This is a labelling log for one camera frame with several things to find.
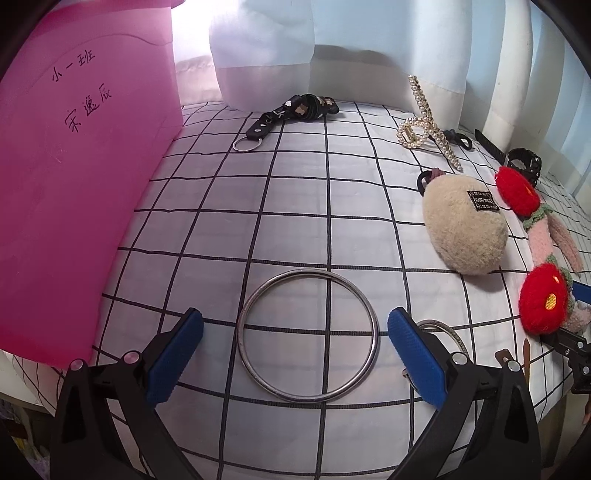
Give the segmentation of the brown metal hair clip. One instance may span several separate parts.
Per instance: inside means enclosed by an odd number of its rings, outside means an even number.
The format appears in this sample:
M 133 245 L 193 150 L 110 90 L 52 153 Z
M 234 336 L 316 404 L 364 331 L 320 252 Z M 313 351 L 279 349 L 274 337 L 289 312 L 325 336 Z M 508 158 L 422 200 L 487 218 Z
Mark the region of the brown metal hair clip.
M 528 338 L 525 338 L 522 342 L 521 352 L 517 355 L 513 355 L 508 349 L 502 349 L 494 354 L 497 363 L 500 366 L 507 365 L 513 370 L 520 368 L 522 371 L 525 382 L 527 385 L 531 382 L 531 343 Z

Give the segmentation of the black wrist watch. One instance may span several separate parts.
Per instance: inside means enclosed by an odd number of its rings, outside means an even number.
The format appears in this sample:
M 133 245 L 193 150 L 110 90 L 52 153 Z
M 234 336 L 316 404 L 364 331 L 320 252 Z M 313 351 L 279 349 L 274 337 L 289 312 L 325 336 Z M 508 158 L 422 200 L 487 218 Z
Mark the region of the black wrist watch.
M 533 187 L 537 186 L 542 159 L 536 153 L 526 148 L 514 148 L 504 153 L 478 129 L 475 130 L 475 138 L 502 166 L 518 171 Z

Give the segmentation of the white blue curtain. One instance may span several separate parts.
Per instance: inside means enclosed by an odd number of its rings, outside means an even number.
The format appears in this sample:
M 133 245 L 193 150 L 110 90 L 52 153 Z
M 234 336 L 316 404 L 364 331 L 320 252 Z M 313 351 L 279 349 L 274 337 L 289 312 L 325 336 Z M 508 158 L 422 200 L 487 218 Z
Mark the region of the white blue curtain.
M 531 149 L 590 201 L 586 1 L 185 1 L 171 18 L 184 104 L 315 93 L 410 111 L 416 76 L 441 128 Z

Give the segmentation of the pearl hair claw clip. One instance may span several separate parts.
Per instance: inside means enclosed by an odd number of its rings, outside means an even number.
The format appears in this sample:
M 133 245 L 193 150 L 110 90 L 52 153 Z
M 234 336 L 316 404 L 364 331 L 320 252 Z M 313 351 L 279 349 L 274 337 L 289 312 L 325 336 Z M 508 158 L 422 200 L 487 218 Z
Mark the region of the pearl hair claw clip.
M 418 149 L 429 139 L 433 140 L 448 163 L 458 172 L 463 172 L 463 166 L 454 153 L 451 144 L 435 122 L 433 112 L 415 75 L 408 77 L 410 89 L 419 109 L 419 115 L 408 118 L 398 128 L 399 142 L 407 149 Z

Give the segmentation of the pink plastic storage bin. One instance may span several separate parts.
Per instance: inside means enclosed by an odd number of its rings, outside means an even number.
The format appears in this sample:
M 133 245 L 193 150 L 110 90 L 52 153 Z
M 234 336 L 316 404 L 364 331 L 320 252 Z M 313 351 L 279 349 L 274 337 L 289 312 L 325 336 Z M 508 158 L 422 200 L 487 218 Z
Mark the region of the pink plastic storage bin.
M 1 81 L 1 347 L 91 355 L 100 297 L 183 122 L 170 1 L 64 1 Z

